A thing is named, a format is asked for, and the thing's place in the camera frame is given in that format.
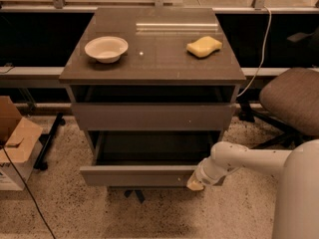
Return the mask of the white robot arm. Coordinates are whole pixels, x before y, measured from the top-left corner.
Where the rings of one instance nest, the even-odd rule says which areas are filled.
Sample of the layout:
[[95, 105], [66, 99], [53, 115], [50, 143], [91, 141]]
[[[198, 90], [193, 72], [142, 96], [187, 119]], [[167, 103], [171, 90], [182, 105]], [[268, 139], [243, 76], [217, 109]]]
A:
[[186, 187], [199, 191], [248, 168], [279, 178], [272, 239], [319, 239], [319, 140], [292, 150], [251, 149], [227, 141], [216, 143]]

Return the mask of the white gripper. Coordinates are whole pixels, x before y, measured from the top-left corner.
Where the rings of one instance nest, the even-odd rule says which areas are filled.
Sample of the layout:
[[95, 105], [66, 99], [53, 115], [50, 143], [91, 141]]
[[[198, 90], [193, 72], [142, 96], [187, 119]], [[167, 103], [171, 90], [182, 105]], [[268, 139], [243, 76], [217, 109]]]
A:
[[221, 185], [226, 176], [237, 171], [231, 166], [221, 166], [211, 157], [203, 159], [190, 176], [186, 187], [192, 191], [201, 191], [207, 185]]

